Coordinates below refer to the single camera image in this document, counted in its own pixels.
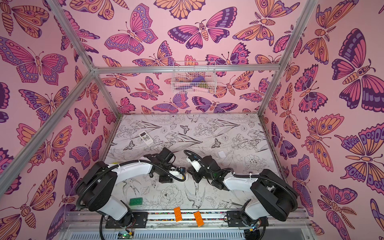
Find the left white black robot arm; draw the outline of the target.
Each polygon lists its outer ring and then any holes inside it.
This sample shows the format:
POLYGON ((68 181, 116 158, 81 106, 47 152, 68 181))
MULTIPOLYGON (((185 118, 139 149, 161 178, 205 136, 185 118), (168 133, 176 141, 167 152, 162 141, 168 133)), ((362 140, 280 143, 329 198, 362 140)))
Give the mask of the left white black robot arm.
POLYGON ((110 222, 128 226, 134 220, 134 214, 118 190, 140 176, 157 175, 166 181, 176 179, 177 176, 171 173, 176 169, 173 165, 175 159, 174 153, 163 148, 159 154, 145 155, 120 164, 95 163, 75 187, 78 196, 76 210, 96 212, 108 217, 110 222))

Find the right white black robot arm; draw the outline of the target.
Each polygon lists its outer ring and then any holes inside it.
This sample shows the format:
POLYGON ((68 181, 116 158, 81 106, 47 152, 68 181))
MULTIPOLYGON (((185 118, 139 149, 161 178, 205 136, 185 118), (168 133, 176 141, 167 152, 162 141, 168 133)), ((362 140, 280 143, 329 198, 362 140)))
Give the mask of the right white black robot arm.
POLYGON ((247 200, 235 214, 227 214, 228 220, 235 220, 244 226, 258 228, 262 219, 268 216, 284 222, 291 212, 298 208, 298 193, 278 175, 269 169, 259 174, 236 174, 232 168, 222 169, 212 156, 200 157, 185 150, 192 167, 188 173, 194 181, 202 179, 218 190, 253 193, 255 199, 247 200))

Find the white battery cover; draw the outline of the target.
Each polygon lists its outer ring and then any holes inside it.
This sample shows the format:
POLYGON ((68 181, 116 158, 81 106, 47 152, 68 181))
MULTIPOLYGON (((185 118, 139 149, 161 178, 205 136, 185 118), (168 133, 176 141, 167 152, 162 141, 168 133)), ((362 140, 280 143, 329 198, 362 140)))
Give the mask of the white battery cover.
POLYGON ((224 151, 220 151, 220 152, 218 152, 218 156, 219 156, 221 159, 226 158, 226 154, 225 154, 224 151))

